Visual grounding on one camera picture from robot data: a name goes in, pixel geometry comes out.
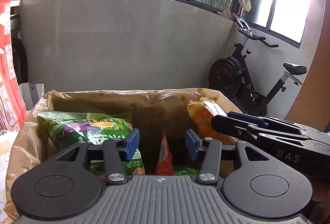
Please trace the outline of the orange snack bag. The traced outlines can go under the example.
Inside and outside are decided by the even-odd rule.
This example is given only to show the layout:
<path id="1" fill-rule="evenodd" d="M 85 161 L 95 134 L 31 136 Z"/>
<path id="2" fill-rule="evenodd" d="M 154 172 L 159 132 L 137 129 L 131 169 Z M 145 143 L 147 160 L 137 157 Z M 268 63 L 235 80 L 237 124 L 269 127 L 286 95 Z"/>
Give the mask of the orange snack bag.
<path id="1" fill-rule="evenodd" d="M 189 101 L 187 111 L 195 125 L 197 125 L 199 135 L 217 139 L 223 145 L 234 146 L 238 141 L 232 136 L 214 131 L 211 127 L 211 119 L 216 115 L 227 116 L 229 112 L 242 113 L 230 100 L 204 97 L 199 101 Z"/>

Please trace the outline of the wooden door panel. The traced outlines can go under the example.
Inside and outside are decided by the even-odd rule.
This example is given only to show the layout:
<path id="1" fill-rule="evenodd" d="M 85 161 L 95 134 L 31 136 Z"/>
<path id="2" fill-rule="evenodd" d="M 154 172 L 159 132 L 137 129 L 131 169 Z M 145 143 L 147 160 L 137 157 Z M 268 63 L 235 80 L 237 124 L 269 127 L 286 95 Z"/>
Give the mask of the wooden door panel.
<path id="1" fill-rule="evenodd" d="M 329 0 L 311 0 L 299 51 L 308 73 L 285 118 L 323 131 L 329 124 Z"/>

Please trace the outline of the small red snack packet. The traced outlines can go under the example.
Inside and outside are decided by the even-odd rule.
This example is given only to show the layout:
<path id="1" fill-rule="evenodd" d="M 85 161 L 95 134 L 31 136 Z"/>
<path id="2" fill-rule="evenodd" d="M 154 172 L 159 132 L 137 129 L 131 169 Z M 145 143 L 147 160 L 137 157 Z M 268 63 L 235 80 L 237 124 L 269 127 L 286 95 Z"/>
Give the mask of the small red snack packet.
<path id="1" fill-rule="evenodd" d="M 174 175 L 172 165 L 172 155 L 170 153 L 170 147 L 166 139 L 166 133 L 162 133 L 162 140 L 160 145 L 159 159 L 156 165 L 157 175 Z"/>

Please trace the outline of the black exercise bike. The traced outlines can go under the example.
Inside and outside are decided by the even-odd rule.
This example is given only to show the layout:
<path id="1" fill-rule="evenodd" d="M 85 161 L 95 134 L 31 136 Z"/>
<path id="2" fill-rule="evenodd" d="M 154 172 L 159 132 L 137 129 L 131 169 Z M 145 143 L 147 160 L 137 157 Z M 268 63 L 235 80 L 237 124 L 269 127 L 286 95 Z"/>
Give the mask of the black exercise bike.
<path id="1" fill-rule="evenodd" d="M 286 91 L 285 82 L 292 79 L 295 85 L 302 85 L 297 76 L 307 72 L 306 66 L 283 63 L 286 69 L 284 75 L 276 82 L 267 95 L 259 93 L 253 85 L 252 78 L 246 63 L 246 57 L 251 53 L 246 50 L 243 54 L 244 45 L 236 42 L 235 50 L 231 56 L 216 60 L 209 70 L 209 88 L 220 91 L 231 101 L 237 100 L 238 105 L 252 116 L 264 117 L 267 115 L 267 105 L 279 91 Z"/>

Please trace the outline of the brown cardboard box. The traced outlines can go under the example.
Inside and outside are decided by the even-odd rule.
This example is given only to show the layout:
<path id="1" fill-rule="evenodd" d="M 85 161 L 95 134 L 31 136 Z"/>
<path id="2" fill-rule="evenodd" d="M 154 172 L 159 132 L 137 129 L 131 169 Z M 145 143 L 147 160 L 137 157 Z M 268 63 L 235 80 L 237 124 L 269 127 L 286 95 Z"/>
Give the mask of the brown cardboard box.
<path id="1" fill-rule="evenodd" d="M 132 126 L 140 130 L 139 148 L 145 173 L 154 174 L 162 133 L 166 134 L 174 165 L 186 166 L 190 161 L 185 147 L 185 132 L 197 127 L 188 113 L 187 105 L 203 98 L 214 100 L 225 112 L 239 112 L 220 92 L 203 88 L 67 93 L 49 91 L 22 123 L 11 148 L 6 175 L 5 212 L 12 220 L 18 218 L 10 194 L 14 181 L 57 152 L 49 140 L 48 131 L 38 123 L 38 111 L 103 113 L 128 118 Z"/>

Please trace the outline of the green vegetable chip bag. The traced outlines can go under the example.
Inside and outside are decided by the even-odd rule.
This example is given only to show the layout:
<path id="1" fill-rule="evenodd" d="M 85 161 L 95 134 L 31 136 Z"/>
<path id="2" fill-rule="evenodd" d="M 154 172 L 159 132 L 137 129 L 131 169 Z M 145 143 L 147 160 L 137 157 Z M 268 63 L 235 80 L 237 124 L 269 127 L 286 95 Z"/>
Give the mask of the green vegetable chip bag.
<path id="1" fill-rule="evenodd" d="M 129 120 L 104 113 L 39 111 L 38 120 L 58 151 L 79 141 L 102 145 L 108 139 L 125 139 L 133 129 Z"/>

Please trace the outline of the white plastic container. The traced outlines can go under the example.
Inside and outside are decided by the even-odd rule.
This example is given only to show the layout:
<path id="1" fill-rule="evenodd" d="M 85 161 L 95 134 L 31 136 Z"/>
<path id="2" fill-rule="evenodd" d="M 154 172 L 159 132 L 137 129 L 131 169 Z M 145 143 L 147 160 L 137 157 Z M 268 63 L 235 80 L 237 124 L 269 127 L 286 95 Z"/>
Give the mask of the white plastic container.
<path id="1" fill-rule="evenodd" d="M 19 89 L 27 111 L 32 110 L 34 105 L 45 94 L 44 84 L 31 84 L 27 82 L 20 84 Z"/>

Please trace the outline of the floral checkered tablecloth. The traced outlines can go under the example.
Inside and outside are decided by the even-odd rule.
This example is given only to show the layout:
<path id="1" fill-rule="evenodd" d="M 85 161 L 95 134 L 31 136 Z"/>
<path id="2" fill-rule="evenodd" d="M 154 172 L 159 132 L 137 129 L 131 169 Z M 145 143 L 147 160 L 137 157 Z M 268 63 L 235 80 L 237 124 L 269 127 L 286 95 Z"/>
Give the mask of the floral checkered tablecloth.
<path id="1" fill-rule="evenodd" d="M 16 131 L 2 130 L 0 135 L 0 210 L 1 223 L 12 223 L 12 219 L 5 213 L 6 198 L 6 174 L 11 154 L 11 148 L 18 135 Z"/>

